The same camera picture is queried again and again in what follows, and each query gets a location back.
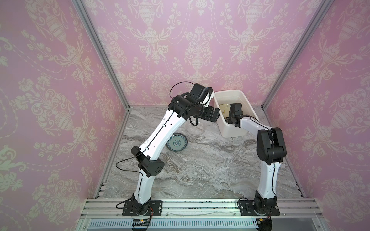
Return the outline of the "cream plate with willow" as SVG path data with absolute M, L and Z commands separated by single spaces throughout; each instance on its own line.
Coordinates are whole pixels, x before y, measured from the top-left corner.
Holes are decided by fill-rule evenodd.
M 230 112 L 230 104 L 222 104 L 219 105 L 220 112 L 222 113 L 223 117 L 228 117 Z

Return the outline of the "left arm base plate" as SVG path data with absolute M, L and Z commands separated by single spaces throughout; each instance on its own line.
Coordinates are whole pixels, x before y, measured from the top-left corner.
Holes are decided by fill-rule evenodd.
M 160 217 L 162 214 L 163 201 L 161 200 L 149 200 L 143 205 L 137 201 L 125 202 L 122 215 L 124 217 L 133 216 L 156 216 Z

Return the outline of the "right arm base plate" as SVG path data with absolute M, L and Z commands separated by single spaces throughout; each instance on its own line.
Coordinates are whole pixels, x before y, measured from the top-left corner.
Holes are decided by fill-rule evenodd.
M 253 202 L 248 200 L 238 201 L 237 206 L 242 216 L 280 216 L 280 210 L 277 206 L 262 208 L 260 211 L 257 211 Z

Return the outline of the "blue floral patterned plate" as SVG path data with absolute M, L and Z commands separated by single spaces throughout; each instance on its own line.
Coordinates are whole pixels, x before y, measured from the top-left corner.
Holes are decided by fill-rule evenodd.
M 174 133 L 167 141 L 166 146 L 172 152 L 183 151 L 188 145 L 188 140 L 184 134 Z

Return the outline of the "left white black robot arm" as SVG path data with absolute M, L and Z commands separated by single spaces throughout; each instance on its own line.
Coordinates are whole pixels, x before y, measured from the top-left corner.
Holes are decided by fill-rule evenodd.
M 130 199 L 134 213 L 143 215 L 148 211 L 155 177 L 164 168 L 164 162 L 159 156 L 176 130 L 191 117 L 196 121 L 217 121 L 220 109 L 209 106 L 213 97 L 212 87 L 204 87 L 198 83 L 193 85 L 190 92 L 173 97 L 163 119 L 149 138 L 139 147 L 134 146 L 131 149 L 139 167 L 138 184 Z

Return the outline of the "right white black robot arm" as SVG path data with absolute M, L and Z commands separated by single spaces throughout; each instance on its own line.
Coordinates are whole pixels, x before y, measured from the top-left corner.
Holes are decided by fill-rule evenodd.
M 264 125 L 257 118 L 244 114 L 241 103 L 230 105 L 226 122 L 248 131 L 257 138 L 256 153 L 261 161 L 261 174 L 255 192 L 254 210 L 260 215 L 279 216 L 277 177 L 281 163 L 287 155 L 282 130 Z

